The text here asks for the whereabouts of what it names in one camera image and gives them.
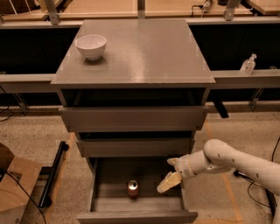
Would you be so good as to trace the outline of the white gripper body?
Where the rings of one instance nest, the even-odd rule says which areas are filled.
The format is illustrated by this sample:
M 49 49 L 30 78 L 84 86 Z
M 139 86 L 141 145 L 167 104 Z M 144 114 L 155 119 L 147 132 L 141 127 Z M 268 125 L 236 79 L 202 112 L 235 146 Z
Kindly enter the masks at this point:
M 189 179 L 197 175 L 200 169 L 199 157 L 195 154 L 187 154 L 180 157 L 174 166 L 174 169 L 183 179 Z

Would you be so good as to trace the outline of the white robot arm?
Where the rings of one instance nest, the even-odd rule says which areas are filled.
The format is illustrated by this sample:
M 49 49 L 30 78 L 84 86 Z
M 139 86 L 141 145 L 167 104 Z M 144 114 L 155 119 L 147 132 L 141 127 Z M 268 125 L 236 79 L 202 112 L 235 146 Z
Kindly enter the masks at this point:
M 280 196 L 280 164 L 236 150 L 219 139 L 208 140 L 203 150 L 168 158 L 167 163 L 174 167 L 175 172 L 170 171 L 160 182 L 157 186 L 159 193 L 165 193 L 180 184 L 182 179 L 200 173 L 223 173 L 235 168 Z

